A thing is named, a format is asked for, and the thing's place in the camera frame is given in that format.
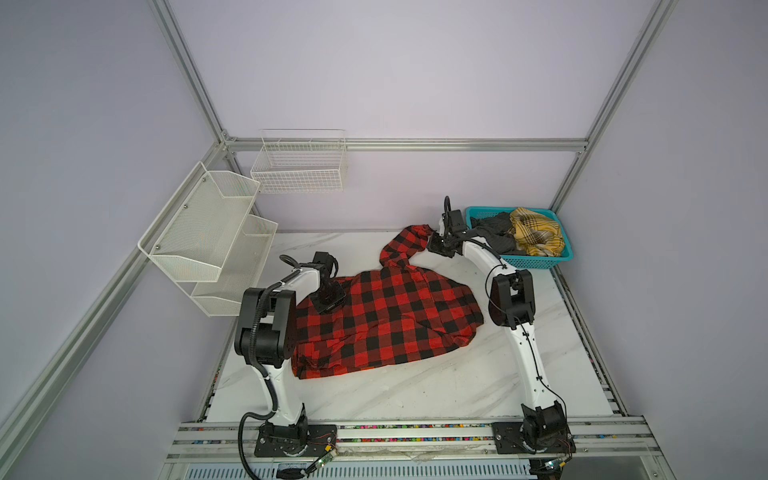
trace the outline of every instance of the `white mesh shelf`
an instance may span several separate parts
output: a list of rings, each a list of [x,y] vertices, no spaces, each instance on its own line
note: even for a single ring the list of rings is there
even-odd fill
[[[198,283],[190,295],[208,316],[240,313],[243,292],[256,286],[276,231],[277,223],[254,215],[246,216],[219,280]]]
[[[250,171],[264,194],[341,191],[346,179],[342,130],[265,130]]]
[[[165,231],[147,247],[150,260],[174,282],[216,282],[258,188],[259,182],[230,171],[204,171]]]
[[[252,215],[259,182],[198,164],[139,249],[208,316],[236,316],[243,292],[256,286],[277,223]]]

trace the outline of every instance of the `white marble table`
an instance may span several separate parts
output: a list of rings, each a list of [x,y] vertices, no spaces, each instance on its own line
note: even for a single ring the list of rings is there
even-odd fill
[[[290,272],[278,260],[287,253],[310,261],[316,250],[339,260],[339,276],[377,270],[379,253],[397,232],[278,233],[259,286]],[[310,420],[477,419],[520,416],[522,386],[512,347],[487,316],[485,276],[461,256],[452,259],[417,253],[411,263],[432,269],[472,288],[486,312],[485,324],[466,347],[402,365],[300,380]],[[568,415],[612,415],[605,394],[581,345],[549,270],[531,270],[536,297],[536,337],[552,388],[568,405]],[[236,422],[245,411],[265,412],[259,376],[234,349],[221,373],[208,422]]]

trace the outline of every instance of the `red and black checkered fabric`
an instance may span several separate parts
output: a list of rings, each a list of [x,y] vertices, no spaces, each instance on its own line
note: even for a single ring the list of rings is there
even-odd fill
[[[337,311],[319,315],[309,298],[298,305],[296,376],[413,362],[469,344],[483,323],[472,291],[409,263],[431,234],[429,225],[410,226],[382,250],[381,270],[339,278],[346,300]]]

